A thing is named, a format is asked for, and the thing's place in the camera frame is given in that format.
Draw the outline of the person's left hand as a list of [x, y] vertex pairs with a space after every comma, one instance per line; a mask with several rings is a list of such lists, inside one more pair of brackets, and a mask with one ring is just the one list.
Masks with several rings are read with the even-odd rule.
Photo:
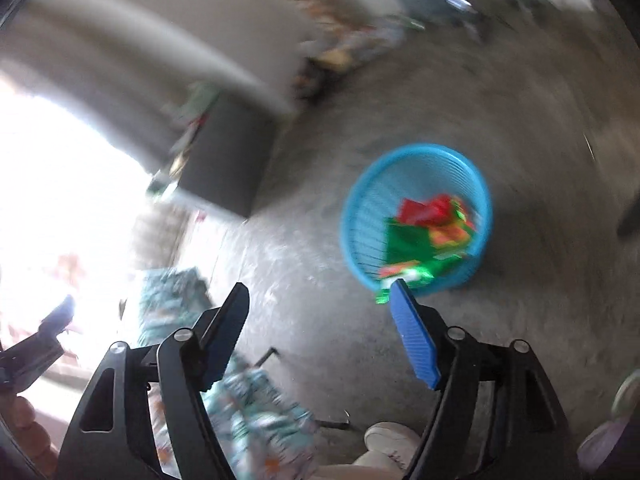
[[14, 393], [2, 393], [1, 415], [18, 445], [48, 479], [58, 466], [58, 450], [50, 434], [36, 421], [36, 411], [29, 400]]

